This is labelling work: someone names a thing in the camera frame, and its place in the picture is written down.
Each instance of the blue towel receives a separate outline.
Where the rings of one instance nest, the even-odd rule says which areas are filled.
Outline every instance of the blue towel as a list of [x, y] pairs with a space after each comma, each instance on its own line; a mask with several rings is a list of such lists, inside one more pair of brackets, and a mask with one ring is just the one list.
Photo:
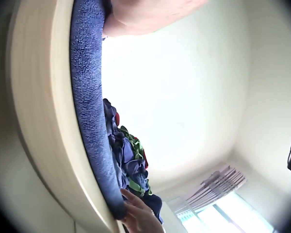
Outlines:
[[126, 215], [110, 152], [101, 90], [102, 0], [75, 0], [70, 31], [70, 69], [75, 110], [99, 188], [116, 219]]

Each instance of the white wall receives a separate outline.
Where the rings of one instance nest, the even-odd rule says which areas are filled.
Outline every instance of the white wall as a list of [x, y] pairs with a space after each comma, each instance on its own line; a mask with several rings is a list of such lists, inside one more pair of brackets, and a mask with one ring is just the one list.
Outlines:
[[166, 202], [163, 202], [160, 214], [164, 221], [163, 227], [166, 233], [187, 233], [187, 230], [171, 211]]
[[155, 33], [103, 42], [103, 97], [141, 140], [154, 192], [196, 176], [234, 144], [250, 68], [243, 2], [211, 0]]
[[251, 77], [236, 153], [291, 196], [291, 18], [277, 1], [248, 1]]

